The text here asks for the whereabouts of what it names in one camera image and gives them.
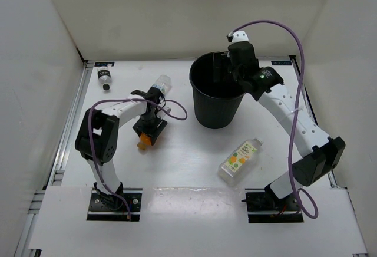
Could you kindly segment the orange cap juice bottle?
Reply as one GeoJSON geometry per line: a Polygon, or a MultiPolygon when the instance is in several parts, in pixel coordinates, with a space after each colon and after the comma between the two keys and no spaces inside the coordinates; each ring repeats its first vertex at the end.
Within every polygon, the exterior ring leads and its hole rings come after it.
{"type": "Polygon", "coordinates": [[[141,133],[139,139],[140,140],[137,143],[137,147],[140,150],[147,150],[150,146],[152,146],[151,137],[148,135],[141,133]]]}

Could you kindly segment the clear bottle blue label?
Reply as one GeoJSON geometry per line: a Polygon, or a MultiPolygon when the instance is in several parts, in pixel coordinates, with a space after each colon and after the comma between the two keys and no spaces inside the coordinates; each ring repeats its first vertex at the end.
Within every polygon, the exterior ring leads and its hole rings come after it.
{"type": "Polygon", "coordinates": [[[160,75],[152,87],[159,89],[166,96],[172,88],[171,78],[167,75],[160,75]]]}

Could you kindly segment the square bottle citrus label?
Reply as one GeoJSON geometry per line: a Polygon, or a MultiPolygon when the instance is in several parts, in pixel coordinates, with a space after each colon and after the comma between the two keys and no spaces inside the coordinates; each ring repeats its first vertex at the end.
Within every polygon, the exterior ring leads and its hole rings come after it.
{"type": "Polygon", "coordinates": [[[242,142],[223,161],[217,171],[228,186],[236,186],[256,165],[264,141],[261,138],[247,139],[242,142]]]}

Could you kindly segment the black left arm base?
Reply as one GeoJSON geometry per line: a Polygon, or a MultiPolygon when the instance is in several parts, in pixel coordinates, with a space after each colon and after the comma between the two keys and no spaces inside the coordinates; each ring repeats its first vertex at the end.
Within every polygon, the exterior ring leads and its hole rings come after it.
{"type": "Polygon", "coordinates": [[[92,189],[88,205],[88,221],[108,222],[139,222],[141,212],[143,190],[125,188],[123,198],[126,200],[130,211],[127,210],[123,201],[116,198],[115,202],[101,197],[95,189],[92,189]]]}

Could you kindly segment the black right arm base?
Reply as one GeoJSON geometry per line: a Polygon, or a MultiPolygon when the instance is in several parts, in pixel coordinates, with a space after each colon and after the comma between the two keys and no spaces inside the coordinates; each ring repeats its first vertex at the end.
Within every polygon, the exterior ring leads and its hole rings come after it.
{"type": "Polygon", "coordinates": [[[274,200],[264,189],[245,189],[242,200],[247,207],[249,223],[303,223],[303,215],[296,198],[289,195],[274,200]]]}

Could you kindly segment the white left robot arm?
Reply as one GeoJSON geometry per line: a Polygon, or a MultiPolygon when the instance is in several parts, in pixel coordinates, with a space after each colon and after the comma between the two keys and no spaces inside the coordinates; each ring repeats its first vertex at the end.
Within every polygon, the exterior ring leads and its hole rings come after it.
{"type": "Polygon", "coordinates": [[[133,91],[126,102],[116,102],[103,110],[93,108],[85,112],[75,140],[75,149],[90,165],[95,177],[94,189],[111,210],[119,209],[124,201],[123,184],[118,179],[113,164],[118,130],[138,117],[133,130],[140,143],[153,146],[167,125],[159,107],[163,100],[163,92],[151,87],[147,92],[133,91]]]}

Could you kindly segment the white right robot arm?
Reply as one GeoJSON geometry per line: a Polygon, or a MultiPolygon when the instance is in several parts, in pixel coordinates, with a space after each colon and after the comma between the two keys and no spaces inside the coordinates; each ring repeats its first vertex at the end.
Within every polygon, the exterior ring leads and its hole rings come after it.
{"type": "Polygon", "coordinates": [[[312,185],[338,165],[344,140],[332,138],[298,107],[280,74],[272,67],[260,67],[251,43],[235,42],[227,52],[214,53],[213,80],[249,93],[280,123],[301,155],[285,174],[266,186],[267,207],[281,208],[294,190],[312,185]]]}

